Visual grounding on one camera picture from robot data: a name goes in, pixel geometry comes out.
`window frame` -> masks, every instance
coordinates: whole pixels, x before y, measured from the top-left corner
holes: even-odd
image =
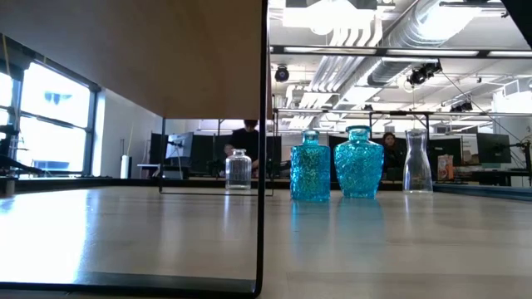
[[[101,88],[94,82],[89,81],[88,79],[70,71],[66,68],[57,65],[54,63],[53,66],[49,66],[48,64],[43,63],[42,61],[39,61],[37,59],[34,59],[32,61],[33,63],[36,63],[40,66],[46,67],[50,71],[54,71],[57,74],[64,76],[68,78],[69,80],[72,80],[86,88],[89,89],[90,92],[90,98],[89,98],[89,110],[88,110],[88,117],[87,117],[87,126],[81,127],[79,125],[74,125],[72,123],[58,120],[38,114],[33,114],[30,112],[23,111],[21,109],[22,107],[22,88],[24,84],[24,75],[22,73],[22,80],[18,81],[16,79],[12,79],[13,81],[13,87],[12,87],[12,103],[9,107],[4,107],[0,105],[0,108],[6,109],[9,113],[9,123],[14,124],[15,129],[19,130],[20,128],[20,119],[22,117],[28,117],[28,118],[34,118],[42,122],[46,122],[51,125],[58,125],[63,128],[68,129],[81,129],[85,131],[85,147],[83,150],[83,168],[81,171],[62,171],[62,170],[52,170],[49,171],[51,174],[59,174],[59,175],[90,175],[92,173],[92,160],[93,160],[93,152],[94,152],[94,135],[95,135],[95,128],[94,124],[96,122],[96,98],[98,97],[98,93],[101,91]],[[10,152],[10,156],[13,159],[17,159],[17,149],[12,149]]]

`woman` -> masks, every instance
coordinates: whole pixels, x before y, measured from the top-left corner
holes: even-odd
[[[396,143],[396,136],[393,133],[387,132],[382,137],[382,145],[384,146],[384,165],[383,171],[390,168],[402,169],[405,165],[405,153]]]

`cable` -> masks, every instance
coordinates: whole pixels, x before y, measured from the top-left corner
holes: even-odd
[[[454,87],[455,87],[455,88],[456,88],[456,89],[457,89],[457,90],[458,90],[463,96],[467,97],[467,95],[465,94],[465,92],[462,91],[462,90],[460,89],[460,87],[458,87],[458,86],[455,84],[455,82],[453,82],[453,81],[447,76],[447,74],[446,74],[445,72],[441,71],[441,74],[442,74],[445,78],[447,78],[447,80],[448,80],[448,81],[449,81],[449,82],[450,82],[450,83],[451,83],[451,84],[452,84],[452,85],[453,85],[453,86],[454,86]],[[501,125],[497,120],[495,120],[494,117],[492,117],[491,115],[488,115],[487,112],[485,112],[484,110],[482,110],[482,108],[480,108],[480,106],[478,106],[478,105],[472,100],[472,97],[470,98],[470,102],[471,102],[471,104],[475,105],[475,107],[476,107],[478,110],[480,110],[482,113],[484,113],[486,116],[488,116],[488,117],[491,119],[491,121],[493,121],[494,123],[496,123],[496,124],[502,129],[502,130],[506,131],[510,136],[514,137],[516,140],[520,140],[517,136],[515,136],[514,134],[512,134],[512,132],[510,132],[509,130],[507,130],[503,125]],[[523,160],[520,159],[520,158],[517,156],[517,154],[514,153],[514,151],[513,151],[511,148],[510,148],[510,153],[514,154],[515,157],[517,158],[517,160],[518,160],[521,164],[523,164]]]
[[[465,94],[464,91],[462,91],[460,89],[460,87],[458,87],[455,82],[453,82],[447,75],[446,73],[444,73],[443,71],[441,72],[441,74],[443,76],[445,76],[445,78],[447,78],[447,80],[465,97],[467,97],[467,95]],[[480,112],[484,113],[486,116],[488,116],[491,121],[493,121],[494,123],[496,123],[502,130],[505,130],[510,136],[514,137],[516,140],[519,140],[519,138],[515,135],[512,134],[512,132],[508,131],[504,126],[502,126],[497,120],[495,120],[494,117],[492,117],[491,115],[488,115],[487,112],[485,112],[484,110],[482,110],[482,108],[480,108],[480,106],[478,106],[473,100],[470,100],[470,102],[475,105],[476,108],[478,108],[478,110],[480,110]]]

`man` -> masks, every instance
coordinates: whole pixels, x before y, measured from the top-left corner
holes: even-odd
[[[233,131],[224,149],[228,157],[233,154],[233,149],[246,150],[246,155],[253,161],[253,169],[259,167],[259,133],[255,129],[257,123],[256,120],[244,120],[244,128]]]

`ductwork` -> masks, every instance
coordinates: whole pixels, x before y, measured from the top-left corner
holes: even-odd
[[[461,31],[480,12],[479,8],[440,7],[440,2],[441,0],[420,0],[382,40],[381,46],[439,47]],[[353,86],[386,86],[410,66],[410,62],[366,58],[357,68],[355,75],[340,89],[340,97],[346,98],[352,104],[360,104],[381,89],[366,88],[363,95],[359,95],[352,90],[356,88]]]

